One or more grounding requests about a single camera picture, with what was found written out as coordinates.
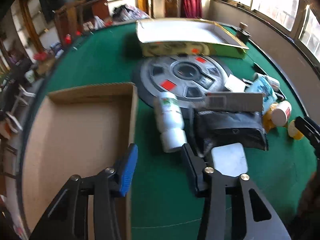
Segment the white bottle green label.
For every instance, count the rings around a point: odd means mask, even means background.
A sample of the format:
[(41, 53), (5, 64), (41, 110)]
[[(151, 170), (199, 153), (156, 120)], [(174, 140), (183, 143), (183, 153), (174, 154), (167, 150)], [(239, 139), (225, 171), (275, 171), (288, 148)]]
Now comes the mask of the white bottle green label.
[(154, 99), (155, 118), (165, 153), (178, 151), (187, 143), (184, 120), (178, 100), (171, 92), (161, 92)]

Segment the grey barcode box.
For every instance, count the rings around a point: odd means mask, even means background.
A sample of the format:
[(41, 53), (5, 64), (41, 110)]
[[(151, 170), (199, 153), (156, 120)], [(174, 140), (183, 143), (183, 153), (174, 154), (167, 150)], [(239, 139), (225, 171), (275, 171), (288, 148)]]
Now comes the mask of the grey barcode box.
[(262, 112), (262, 93), (208, 93), (205, 97), (205, 107), (214, 111), (227, 112)]

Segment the red cloth on chair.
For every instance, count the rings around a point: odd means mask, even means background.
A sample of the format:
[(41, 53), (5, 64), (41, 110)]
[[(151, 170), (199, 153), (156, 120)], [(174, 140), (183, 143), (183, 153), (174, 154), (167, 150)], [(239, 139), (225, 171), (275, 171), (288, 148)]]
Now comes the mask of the red cloth on chair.
[(202, 0), (181, 0), (182, 18), (202, 18)]

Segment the white square box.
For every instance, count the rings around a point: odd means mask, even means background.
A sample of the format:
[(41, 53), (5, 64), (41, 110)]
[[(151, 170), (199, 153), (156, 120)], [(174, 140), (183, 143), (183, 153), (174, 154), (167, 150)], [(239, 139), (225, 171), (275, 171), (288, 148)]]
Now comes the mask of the white square box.
[(224, 176), (238, 177), (248, 172), (244, 147), (239, 142), (214, 147), (211, 155), (214, 168)]

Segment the white bottle red label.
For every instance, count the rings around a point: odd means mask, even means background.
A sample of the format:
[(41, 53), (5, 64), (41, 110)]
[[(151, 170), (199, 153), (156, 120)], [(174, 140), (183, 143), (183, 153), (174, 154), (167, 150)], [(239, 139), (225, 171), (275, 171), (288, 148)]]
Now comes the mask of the white bottle red label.
[(289, 103), (288, 101), (280, 102), (271, 114), (271, 120), (273, 124), (277, 127), (285, 126), (290, 118), (291, 111), (291, 103)]

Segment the pile of clothes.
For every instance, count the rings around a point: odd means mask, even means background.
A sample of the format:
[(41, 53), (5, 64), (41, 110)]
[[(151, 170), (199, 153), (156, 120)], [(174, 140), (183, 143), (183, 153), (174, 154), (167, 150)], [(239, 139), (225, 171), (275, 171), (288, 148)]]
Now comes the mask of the pile of clothes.
[(136, 21), (146, 18), (150, 18), (146, 12), (128, 4), (114, 8), (112, 14), (113, 22)]

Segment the round grey table centre panel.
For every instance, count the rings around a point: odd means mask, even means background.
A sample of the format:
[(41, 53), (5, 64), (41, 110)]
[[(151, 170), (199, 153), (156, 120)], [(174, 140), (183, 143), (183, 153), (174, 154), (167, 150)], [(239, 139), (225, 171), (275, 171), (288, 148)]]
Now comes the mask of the round grey table centre panel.
[(225, 90), (232, 71), (214, 56), (169, 55), (148, 57), (132, 72), (139, 98), (153, 107), (161, 92), (171, 92), (182, 110), (204, 101), (207, 93)]

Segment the blue white tissue packet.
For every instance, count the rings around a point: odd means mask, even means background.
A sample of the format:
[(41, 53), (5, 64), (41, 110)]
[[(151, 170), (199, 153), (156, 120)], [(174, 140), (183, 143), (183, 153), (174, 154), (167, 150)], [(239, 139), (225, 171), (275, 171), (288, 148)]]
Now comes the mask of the blue white tissue packet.
[(245, 92), (263, 94), (263, 114), (265, 114), (277, 100), (277, 96), (272, 86), (264, 76), (257, 78), (248, 88), (246, 88)]

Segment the gold white box lid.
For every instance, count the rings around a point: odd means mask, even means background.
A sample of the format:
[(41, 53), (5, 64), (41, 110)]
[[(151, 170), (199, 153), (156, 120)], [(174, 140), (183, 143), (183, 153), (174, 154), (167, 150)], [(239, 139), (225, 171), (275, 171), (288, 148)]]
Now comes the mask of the gold white box lid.
[(243, 59), (249, 48), (214, 21), (191, 18), (143, 19), (136, 35), (144, 56), (203, 55)]

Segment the black foil pouch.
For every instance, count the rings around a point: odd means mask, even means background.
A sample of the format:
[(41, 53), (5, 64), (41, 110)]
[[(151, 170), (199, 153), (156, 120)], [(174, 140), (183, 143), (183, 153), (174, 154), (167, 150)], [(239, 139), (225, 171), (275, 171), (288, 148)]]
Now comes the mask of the black foil pouch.
[(191, 142), (199, 157), (207, 156), (215, 147), (234, 143), (268, 150), (260, 112), (220, 112), (193, 108), (189, 121)]

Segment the brown cardboard tray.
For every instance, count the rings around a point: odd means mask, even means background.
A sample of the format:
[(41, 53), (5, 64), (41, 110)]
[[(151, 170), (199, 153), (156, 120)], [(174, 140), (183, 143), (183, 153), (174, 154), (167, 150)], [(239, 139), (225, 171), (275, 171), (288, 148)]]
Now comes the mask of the brown cardboard tray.
[[(137, 89), (109, 83), (58, 90), (43, 100), (23, 162), (24, 214), (32, 232), (72, 175), (95, 176), (134, 144)], [(131, 238), (131, 193), (116, 198), (120, 239)], [(95, 239), (93, 196), (88, 199), (88, 239)]]

